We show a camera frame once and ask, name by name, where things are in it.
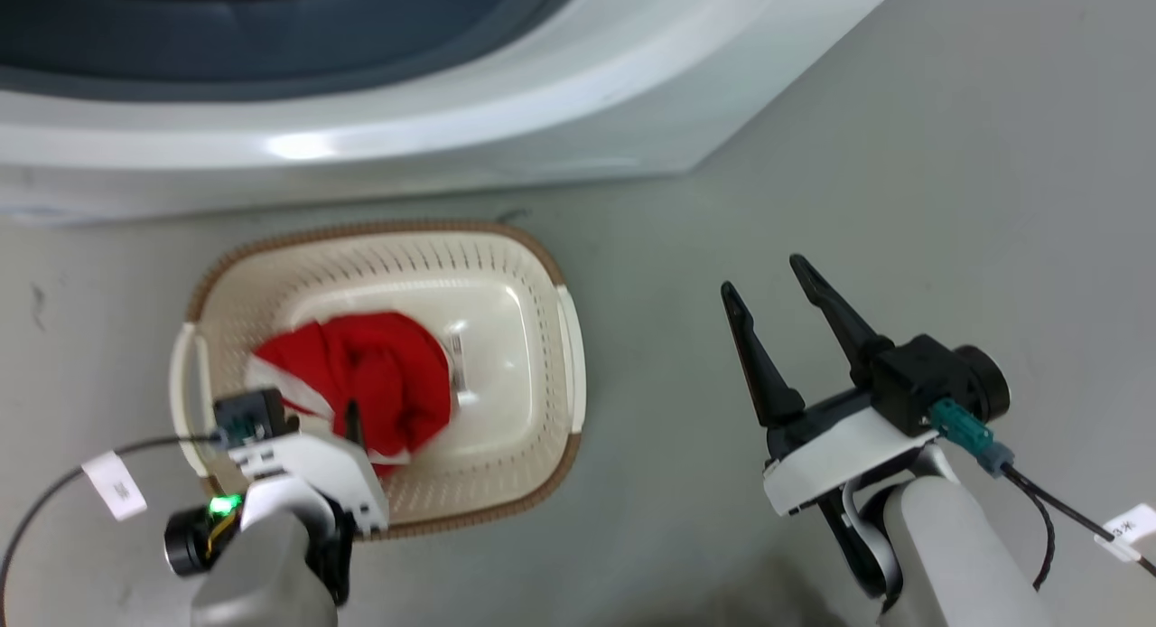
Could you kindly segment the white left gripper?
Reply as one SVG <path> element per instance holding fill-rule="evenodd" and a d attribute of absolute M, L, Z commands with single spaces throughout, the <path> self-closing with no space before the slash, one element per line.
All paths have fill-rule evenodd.
<path fill-rule="evenodd" d="M 346 438 L 292 433 L 228 451 L 249 484 L 240 528 L 286 515 L 311 539 L 329 539 L 351 517 L 351 533 L 379 536 L 390 525 L 388 500 L 368 462 L 360 403 L 346 407 Z"/>

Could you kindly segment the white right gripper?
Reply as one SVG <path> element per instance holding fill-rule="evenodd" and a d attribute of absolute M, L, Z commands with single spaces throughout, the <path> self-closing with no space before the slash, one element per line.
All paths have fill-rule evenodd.
<path fill-rule="evenodd" d="M 755 416 L 766 428 L 768 467 L 763 490 L 772 509 L 787 516 L 805 509 L 827 492 L 858 475 L 922 449 L 936 433 L 901 431 L 872 404 L 872 360 L 892 351 L 888 335 L 879 334 L 802 255 L 790 257 L 791 270 L 833 331 L 850 366 L 855 388 L 805 410 L 805 399 L 790 388 L 759 342 L 754 317 L 732 282 L 720 286 Z"/>

